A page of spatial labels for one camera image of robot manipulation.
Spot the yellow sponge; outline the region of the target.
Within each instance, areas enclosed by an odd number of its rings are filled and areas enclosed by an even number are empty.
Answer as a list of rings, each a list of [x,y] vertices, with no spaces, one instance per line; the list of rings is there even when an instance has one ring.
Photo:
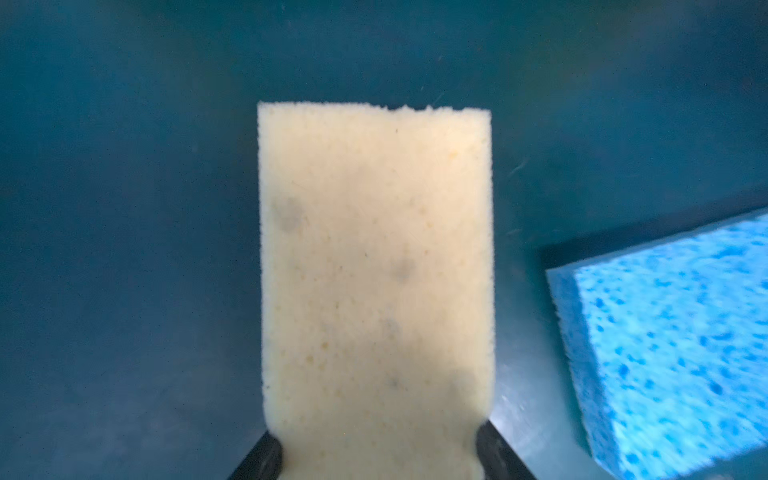
[[[284,479],[480,479],[491,114],[258,107],[262,382]]]

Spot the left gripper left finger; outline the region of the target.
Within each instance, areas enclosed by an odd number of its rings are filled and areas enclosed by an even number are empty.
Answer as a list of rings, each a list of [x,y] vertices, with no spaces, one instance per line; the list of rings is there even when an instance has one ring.
[[[266,431],[229,475],[228,480],[277,480],[282,466],[282,445]]]

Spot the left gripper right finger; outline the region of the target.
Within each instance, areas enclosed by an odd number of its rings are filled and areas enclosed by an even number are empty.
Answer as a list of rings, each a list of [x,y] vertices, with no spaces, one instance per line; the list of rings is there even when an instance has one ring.
[[[536,479],[490,420],[478,429],[475,447],[484,480]]]

